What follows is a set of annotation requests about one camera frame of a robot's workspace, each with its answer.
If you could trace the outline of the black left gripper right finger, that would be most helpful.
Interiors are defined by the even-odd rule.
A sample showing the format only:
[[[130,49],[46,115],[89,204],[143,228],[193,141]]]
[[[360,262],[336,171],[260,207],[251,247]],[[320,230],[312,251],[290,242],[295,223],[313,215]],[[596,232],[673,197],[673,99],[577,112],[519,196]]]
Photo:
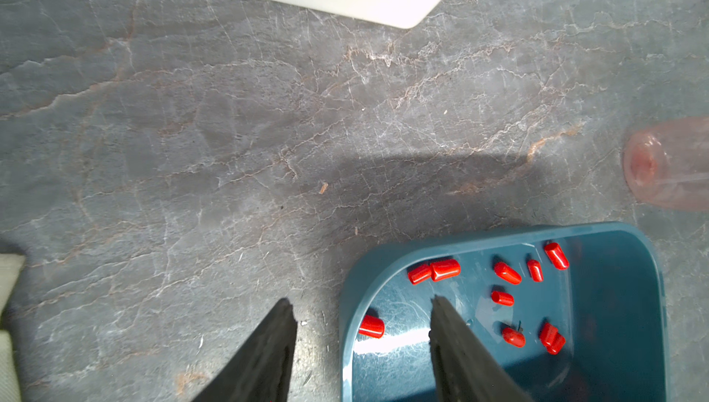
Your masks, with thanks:
[[[529,401],[443,296],[432,300],[430,355],[439,401]]]

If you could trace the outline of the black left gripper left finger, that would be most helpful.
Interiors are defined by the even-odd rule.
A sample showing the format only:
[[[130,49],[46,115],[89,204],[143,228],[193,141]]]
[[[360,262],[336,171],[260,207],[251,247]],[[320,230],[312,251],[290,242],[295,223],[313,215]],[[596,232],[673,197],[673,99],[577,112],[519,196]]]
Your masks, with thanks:
[[[291,382],[297,321],[286,298],[276,302],[197,401],[286,401]]]

